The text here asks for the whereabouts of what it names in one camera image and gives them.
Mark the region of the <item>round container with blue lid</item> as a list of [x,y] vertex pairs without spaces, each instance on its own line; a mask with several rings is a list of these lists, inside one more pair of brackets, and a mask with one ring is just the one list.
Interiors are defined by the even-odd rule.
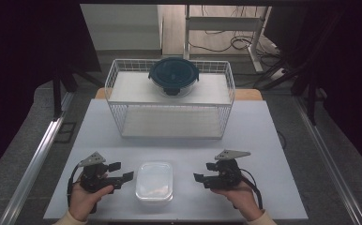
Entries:
[[148,78],[168,97],[182,97],[199,81],[200,71],[189,60],[169,57],[157,61],[149,70]]

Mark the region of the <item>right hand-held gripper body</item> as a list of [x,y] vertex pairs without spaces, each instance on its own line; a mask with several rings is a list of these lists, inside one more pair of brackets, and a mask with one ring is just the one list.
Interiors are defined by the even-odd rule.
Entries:
[[250,156],[250,152],[229,149],[224,149],[215,156],[215,169],[219,173],[215,189],[232,188],[242,181],[242,173],[236,160],[246,156]]

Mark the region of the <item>aluminium rail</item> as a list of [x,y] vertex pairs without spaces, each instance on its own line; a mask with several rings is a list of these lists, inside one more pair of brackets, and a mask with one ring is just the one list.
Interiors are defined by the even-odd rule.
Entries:
[[332,158],[319,129],[310,121],[304,100],[300,97],[293,97],[293,100],[351,221],[354,225],[362,225],[361,207]]
[[23,205],[35,184],[38,174],[43,166],[43,163],[48,156],[54,138],[63,124],[64,117],[68,111],[74,94],[66,92],[63,99],[60,101],[60,113],[56,119],[53,119],[46,129],[38,148],[35,151],[28,167],[26,168],[19,185],[15,189],[11,199],[8,202],[7,208],[0,218],[0,225],[14,225],[19,214],[23,209]]

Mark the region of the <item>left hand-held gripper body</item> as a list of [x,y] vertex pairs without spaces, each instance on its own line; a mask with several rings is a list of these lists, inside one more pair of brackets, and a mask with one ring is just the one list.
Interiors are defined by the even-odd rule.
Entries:
[[106,159],[98,152],[83,159],[78,166],[83,169],[81,175],[81,187],[94,193],[107,186],[104,174],[108,166],[104,164]]

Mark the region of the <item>white rectangular plastic container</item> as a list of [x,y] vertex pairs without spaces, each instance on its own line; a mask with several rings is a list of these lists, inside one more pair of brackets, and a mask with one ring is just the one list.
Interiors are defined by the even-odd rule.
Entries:
[[169,203],[173,199],[173,166],[164,161],[141,165],[137,173],[135,195],[145,204]]

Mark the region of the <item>black stand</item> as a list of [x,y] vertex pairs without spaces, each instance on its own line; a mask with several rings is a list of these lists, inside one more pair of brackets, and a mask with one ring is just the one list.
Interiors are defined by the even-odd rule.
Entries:
[[314,67],[320,58],[320,53],[324,50],[325,44],[337,26],[343,10],[332,8],[324,10],[324,16],[317,21],[317,28],[311,32],[305,42],[295,50],[284,54],[280,60],[267,72],[266,75],[275,74],[276,69],[286,67],[286,72],[272,82],[262,84],[264,79],[256,82],[253,87],[258,90],[270,90],[291,78],[296,78],[290,91],[293,96],[301,96],[308,90],[308,104],[306,115],[315,126],[315,101],[317,88],[317,74]]
[[56,67],[53,70],[53,120],[56,121],[60,118],[61,113],[64,111],[61,95],[61,85],[64,85],[65,89],[69,93],[74,93],[78,84],[76,83],[74,74],[79,75],[83,79],[89,81],[97,87],[103,87],[104,83],[99,81],[93,75],[88,74],[86,71],[83,71],[81,68],[74,65],[66,65],[61,67]]

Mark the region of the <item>white wire shelf rack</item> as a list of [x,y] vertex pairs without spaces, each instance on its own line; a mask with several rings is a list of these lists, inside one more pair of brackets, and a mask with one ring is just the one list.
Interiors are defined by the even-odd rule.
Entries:
[[144,138],[220,139],[234,104],[232,68],[227,61],[189,60],[199,81],[182,97],[165,96],[149,78],[159,60],[115,59],[105,98],[120,134]]

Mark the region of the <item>person's left hand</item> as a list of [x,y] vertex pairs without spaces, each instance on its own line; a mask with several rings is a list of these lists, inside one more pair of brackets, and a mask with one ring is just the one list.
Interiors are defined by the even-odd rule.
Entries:
[[70,194],[68,211],[78,221],[85,222],[90,212],[101,198],[113,191],[113,186],[107,186],[97,192],[90,193],[84,190],[79,182],[74,183]]

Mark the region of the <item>white metal desk frame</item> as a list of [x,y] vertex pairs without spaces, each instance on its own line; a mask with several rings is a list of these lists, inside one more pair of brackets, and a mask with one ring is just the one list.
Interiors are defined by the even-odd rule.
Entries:
[[259,38],[264,28],[269,7],[264,7],[258,17],[191,17],[189,5],[185,5],[185,39],[183,58],[189,59],[189,32],[190,31],[244,31],[252,32],[252,41],[248,46],[249,57],[257,73],[263,73],[263,67],[257,54]]

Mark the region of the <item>person's right hand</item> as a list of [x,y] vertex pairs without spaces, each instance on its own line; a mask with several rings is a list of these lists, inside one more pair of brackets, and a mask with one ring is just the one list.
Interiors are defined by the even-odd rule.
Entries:
[[256,220],[264,214],[255,202],[252,188],[244,182],[228,190],[212,189],[212,192],[224,196],[247,221]]

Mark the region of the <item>wooden table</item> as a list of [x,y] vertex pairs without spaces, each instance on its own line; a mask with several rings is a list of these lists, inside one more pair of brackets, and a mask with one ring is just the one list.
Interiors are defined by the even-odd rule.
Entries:
[[[105,98],[105,89],[99,88],[96,93],[96,99]],[[263,100],[262,94],[259,90],[256,89],[236,89],[235,90],[235,100]]]

